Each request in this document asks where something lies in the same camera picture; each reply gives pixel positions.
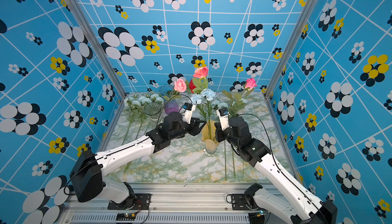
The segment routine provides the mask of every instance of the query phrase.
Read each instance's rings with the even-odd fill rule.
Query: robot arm
[[[330,201],[322,202],[303,187],[282,167],[264,143],[252,138],[243,118],[233,117],[229,120],[227,108],[217,110],[217,114],[220,120],[220,123],[215,123],[217,141],[227,140],[245,162],[263,173],[288,200],[283,201],[254,184],[245,191],[250,209],[268,209],[289,224],[336,223],[335,205]]]

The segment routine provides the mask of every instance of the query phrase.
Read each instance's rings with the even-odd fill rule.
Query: pink rose
[[[178,92],[185,92],[187,90],[187,84],[182,79],[177,79],[174,82],[174,89]]]
[[[249,88],[249,89],[253,89],[254,87],[256,87],[256,81],[252,78],[252,79],[247,79],[246,80],[246,85],[245,88]]]
[[[202,79],[208,75],[208,67],[197,68],[193,77]]]

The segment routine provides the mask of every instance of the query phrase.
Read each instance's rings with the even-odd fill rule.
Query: light blue flower
[[[190,100],[192,101],[193,104],[201,104],[204,96],[201,94],[193,94],[190,97]]]
[[[200,94],[202,96],[205,96],[205,98],[207,100],[212,100],[215,96],[215,91],[211,90],[211,89],[203,89]]]

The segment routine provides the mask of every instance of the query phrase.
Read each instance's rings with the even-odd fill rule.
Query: mounting plate
[[[231,207],[233,210],[251,210],[247,207],[245,202],[245,194],[231,194]]]
[[[140,200],[143,205],[141,206],[142,210],[147,210],[150,206],[151,202],[151,194],[150,193],[136,193],[136,200]],[[135,204],[128,210],[138,210],[139,204]],[[118,207],[115,202],[110,201],[109,205],[107,206],[108,210],[124,210],[124,208]]]

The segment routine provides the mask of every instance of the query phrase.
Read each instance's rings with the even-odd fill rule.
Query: white line grid
[[[58,6],[57,8],[55,8],[55,9],[52,9],[51,11],[45,11],[44,10],[44,8],[38,3],[38,1],[37,0],[32,0],[32,1],[30,1],[30,3],[31,4],[37,4],[40,8],[41,8],[41,10],[43,11],[43,13],[42,14],[39,14],[38,16],[34,16],[34,17],[32,17],[31,19],[29,19],[29,20],[27,20],[27,21],[24,21],[24,22],[20,22],[20,23],[18,23],[18,24],[16,24],[16,25],[13,25],[13,26],[10,26],[9,28],[8,28],[8,30],[10,30],[10,29],[13,29],[13,28],[23,28],[23,25],[25,24],[25,23],[27,23],[27,22],[29,22],[29,21],[32,21],[32,20],[35,20],[35,19],[37,19],[37,18],[40,18],[40,17],[42,17],[42,16],[48,16],[47,18],[45,18],[45,21],[47,21],[47,24],[51,24],[51,23],[53,23],[53,24],[55,24],[56,25],[56,27],[57,27],[57,24],[58,23],[56,23],[55,21],[53,21],[53,19],[51,18],[51,16],[50,16],[50,13],[52,13],[52,12],[54,12],[54,11],[57,11],[57,10],[61,10],[62,12],[63,12],[63,21],[65,21],[65,22],[68,22],[69,23],[69,25],[71,26],[71,27],[74,27],[74,25],[72,24],[72,21],[70,20],[70,19],[72,19],[73,18],[73,16],[71,16],[71,14],[69,14],[68,13],[68,11],[66,10],[65,12],[64,12],[64,7],[63,6],[61,6],[60,4],[59,4],[59,0],[55,0],[55,4]],[[47,152],[47,151],[45,151],[44,153],[42,153],[41,152],[41,150],[39,150],[39,151],[37,151],[36,149],[38,148],[38,146],[40,145],[40,144],[43,144],[43,145],[45,145],[45,146],[47,146],[47,148],[50,148],[50,145],[49,145],[49,141],[50,140],[53,140],[53,139],[55,139],[56,137],[60,137],[60,138],[62,138],[63,136],[64,136],[64,134],[62,135],[62,133],[61,133],[61,131],[59,131],[59,128],[55,128],[55,126],[57,125],[60,125],[60,127],[61,128],[63,128],[62,127],[62,125],[61,125],[61,122],[60,122],[60,124],[58,123],[59,121],[62,121],[63,119],[64,119],[64,117],[63,117],[63,115],[64,115],[64,113],[66,112],[66,111],[69,111],[69,110],[71,110],[71,109],[73,109],[73,110],[77,110],[74,106],[76,106],[76,100],[77,100],[77,98],[78,98],[78,95],[77,95],[77,93],[75,93],[75,92],[77,92],[77,90],[78,89],[81,89],[81,90],[85,90],[85,89],[88,89],[90,92],[92,92],[92,94],[93,94],[93,97],[94,97],[94,101],[91,103],[91,106],[90,106],[90,108],[89,108],[89,110],[88,110],[88,113],[87,113],[87,111],[85,111],[84,113],[84,120],[83,120],[83,122],[81,123],[81,125],[80,125],[80,127],[77,129],[77,131],[75,131],[76,133],[75,133],[75,135],[73,135],[73,136],[71,136],[71,137],[69,137],[69,138],[67,138],[67,141],[69,141],[70,143],[69,143],[69,146],[68,146],[68,148],[67,148],[67,150],[66,150],[66,152],[65,153],[61,153],[61,155],[58,155],[58,157],[53,161],[53,162],[56,162],[55,164],[54,164],[54,166],[51,168],[51,171],[49,172],[49,174],[47,174],[46,176],[41,176],[40,178],[39,178],[39,180],[40,181],[42,181],[43,183],[42,183],[42,186],[40,187],[40,189],[42,188],[42,187],[44,187],[45,186],[45,184],[46,184],[46,182],[47,181],[49,181],[50,180],[50,178],[51,178],[51,175],[52,175],[52,173],[53,173],[53,171],[55,170],[55,169],[57,169],[58,170],[58,167],[57,166],[59,166],[60,168],[61,167],[63,167],[63,164],[62,163],[60,163],[61,162],[61,160],[62,160],[62,158],[65,156],[65,157],[67,157],[67,158],[69,158],[69,159],[71,159],[73,162],[75,162],[76,161],[76,159],[77,159],[77,156],[76,156],[76,153],[78,152],[78,146],[79,145],[81,145],[82,143],[85,143],[85,135],[81,135],[80,134],[80,132],[81,132],[81,130],[83,130],[84,132],[83,133],[86,133],[86,132],[88,132],[88,134],[89,135],[94,135],[94,140],[93,141],[95,141],[95,143],[93,144],[94,145],[94,147],[96,146],[96,148],[93,148],[93,149],[97,149],[98,148],[98,146],[100,145],[100,143],[101,143],[101,140],[102,140],[102,136],[103,136],[103,134],[107,131],[107,127],[105,126],[102,126],[101,124],[100,124],[100,122],[101,122],[101,120],[102,119],[108,119],[109,121],[111,121],[112,119],[113,119],[113,117],[114,117],[114,115],[115,115],[115,113],[114,113],[114,110],[115,109],[117,109],[118,108],[118,103],[117,103],[117,101],[119,100],[119,99],[121,99],[120,97],[119,97],[119,95],[118,95],[118,92],[117,91],[115,91],[115,96],[113,97],[113,101],[111,102],[111,103],[109,103],[109,102],[105,102],[104,103],[104,105],[105,105],[105,112],[101,112],[101,111],[98,111],[98,110],[96,110],[97,109],[97,104],[99,104],[99,103],[101,103],[101,100],[102,100],[102,97],[100,97],[101,96],[101,93],[102,93],[102,86],[104,85],[104,84],[108,84],[108,82],[109,83],[111,83],[111,81],[110,81],[110,78],[109,77],[107,77],[107,75],[105,76],[105,79],[103,80],[103,81],[101,81],[97,76],[96,76],[96,72],[97,71],[100,71],[100,72],[104,72],[104,70],[103,70],[103,68],[102,68],[102,66],[99,64],[99,61],[98,61],[98,59],[96,58],[96,56],[93,54],[93,58],[91,59],[91,60],[88,60],[88,62],[87,62],[87,64],[86,64],[86,66],[83,68],[83,70],[81,70],[81,69],[79,69],[79,67],[76,67],[76,66],[73,66],[73,64],[71,64],[72,63],[72,61],[70,60],[69,62],[68,62],[68,65],[72,65],[73,66],[73,69],[74,70],[77,70],[78,72],[80,72],[80,74],[78,75],[78,77],[77,78],[75,78],[74,80],[70,80],[69,78],[68,78],[68,80],[69,80],[69,87],[67,88],[67,90],[66,91],[63,91],[63,90],[59,90],[59,89],[57,89],[56,87],[53,87],[53,85],[52,85],[52,79],[53,79],[53,77],[56,77],[57,75],[59,75],[56,71],[53,71],[53,72],[50,72],[49,74],[45,74],[47,71],[42,71],[42,70],[40,70],[40,68],[43,68],[42,67],[42,63],[50,63],[50,57],[51,56],[53,56],[53,53],[56,51],[56,50],[58,50],[57,49],[57,47],[55,48],[55,49],[53,49],[53,50],[47,50],[47,49],[41,49],[40,51],[46,51],[48,54],[47,54],[47,56],[45,57],[45,58],[43,58],[41,61],[39,61],[37,64],[34,64],[31,60],[32,60],[32,57],[31,56],[29,56],[29,55],[25,55],[23,52],[23,49],[19,46],[20,45],[20,43],[12,43],[8,38],[7,38],[7,32],[6,33],[0,33],[0,38],[2,38],[2,39],[4,39],[6,42],[7,42],[7,44],[11,47],[11,48],[9,48],[9,50],[8,51],[14,51],[14,52],[18,52],[20,55],[22,55],[22,57],[27,61],[27,63],[29,63],[30,65],[32,65],[32,69],[31,70],[29,70],[29,74],[28,75],[26,75],[26,76],[20,76],[20,79],[14,84],[14,85],[12,85],[12,86],[9,86],[9,85],[7,85],[7,81],[6,80],[3,80],[3,83],[5,84],[5,86],[6,86],[6,89],[4,90],[4,91],[0,91],[0,100],[2,101],[2,104],[3,105],[6,105],[6,104],[11,104],[11,105],[14,105],[14,106],[18,106],[18,104],[21,102],[21,101],[23,101],[23,100],[25,100],[25,99],[28,99],[29,98],[29,96],[31,95],[31,92],[32,91],[34,91],[34,90],[36,90],[37,88],[39,88],[39,87],[41,87],[41,84],[48,84],[48,83],[50,83],[50,90],[47,90],[46,91],[46,94],[51,94],[51,93],[55,93],[56,94],[56,91],[54,91],[54,89],[55,90],[57,90],[57,92],[59,93],[59,98],[58,98],[58,101],[56,101],[56,103],[53,105],[53,107],[47,112],[47,113],[45,113],[45,115],[46,115],[46,117],[48,118],[48,116],[49,115],[52,115],[52,117],[53,116],[58,116],[58,118],[56,119],[56,121],[53,123],[53,124],[51,124],[51,125],[49,125],[49,124],[42,124],[42,125],[40,125],[40,126],[42,126],[42,128],[41,128],[41,130],[46,130],[46,133],[45,133],[45,135],[42,133],[41,135],[39,135],[39,136],[37,136],[37,135],[28,135],[27,137],[20,137],[20,138],[22,138],[23,140],[21,140],[20,141],[20,146],[18,146],[18,147],[16,147],[15,148],[15,152],[13,152],[13,154],[12,155],[10,155],[10,158],[8,159],[8,161],[4,164],[4,165],[2,165],[1,166],[1,169],[0,169],[0,173],[1,172],[3,172],[5,169],[9,169],[10,167],[12,167],[12,168],[15,168],[15,169],[13,169],[13,175],[11,176],[11,177],[9,177],[7,180],[5,180],[5,179],[1,179],[0,178],[0,181],[1,182],[3,182],[4,183],[4,186],[2,186],[2,187],[0,187],[0,197],[1,197],[1,194],[2,194],[2,192],[3,191],[8,191],[8,192],[14,192],[14,193],[21,193],[21,194],[23,194],[23,195],[26,195],[26,196],[28,196],[29,194],[30,194],[30,192],[26,192],[26,191],[23,191],[23,189],[20,189],[20,188],[17,188],[17,187],[15,187],[14,185],[12,185],[12,180],[14,179],[14,177],[18,174],[18,172],[20,172],[20,169],[22,169],[22,168],[26,168],[26,167],[29,167],[29,166],[27,166],[26,165],[26,162],[31,158],[31,156],[32,155],[34,155],[34,157],[36,157],[37,156],[37,153],[38,154],[42,154],[42,155],[39,155],[39,157],[46,157],[46,156],[48,156],[49,155],[49,153]],[[12,95],[12,96],[10,96],[10,92],[11,91],[13,91],[12,92],[12,94],[14,94],[15,93],[15,88],[17,88],[19,85],[21,85],[22,84],[22,82],[23,81],[26,81],[25,79],[27,78],[27,77],[31,77],[31,74],[32,73],[35,73],[35,74],[38,74],[38,75],[42,75],[42,80],[37,80],[36,81],[36,83],[31,87],[31,88],[29,88],[28,90],[25,90],[25,91],[23,91],[22,93],[20,93],[20,94],[16,94],[16,95]],[[87,81],[85,81],[84,79],[83,79],[83,77],[82,77],[82,75],[89,75],[90,76],[90,73],[91,73],[91,83],[90,82],[87,82]],[[98,88],[93,88],[92,86],[91,86],[91,89],[89,89],[89,85],[90,84],[95,84],[95,83],[98,83],[98,85],[97,85],[97,87]],[[69,100],[69,96],[66,96],[66,94],[68,93],[68,92],[71,92],[72,93],[72,101],[71,100]],[[57,107],[57,105],[59,104],[59,102],[60,101],[63,101],[63,102],[66,102],[67,104],[68,104],[68,106],[67,107],[62,107],[61,108],[61,111],[58,111],[58,109],[55,109],[56,107]],[[35,100],[34,101],[35,103],[37,103],[38,105],[40,105],[40,101],[39,100]],[[97,121],[97,125],[90,125],[89,124],[89,117],[90,117],[90,114],[94,114],[95,115],[95,117],[98,117],[98,121]],[[28,155],[24,152],[23,154],[26,154],[26,155],[22,155],[21,154],[21,150],[22,150],[22,148],[23,147],[25,147],[26,146],[26,144],[30,144],[30,146],[31,146],[31,144],[33,143],[33,146],[32,146],[32,150],[31,150],[31,152],[30,153],[28,153]],[[11,164],[11,162],[12,162],[12,160],[15,160],[15,159],[18,159],[18,157],[23,157],[22,158],[22,160],[21,161],[23,161],[19,166],[15,166],[15,165],[12,165]],[[66,175],[66,176],[68,176],[68,173],[69,172],[63,172],[63,174],[64,175]],[[21,219],[21,217],[22,217],[22,215],[23,215],[23,212],[22,212],[22,214],[19,216],[19,218],[16,220],[16,222],[15,223],[17,223],[17,222],[19,222],[20,221],[20,219]],[[5,218],[7,217],[7,215],[3,215],[3,220],[4,221],[6,221],[5,220]]]

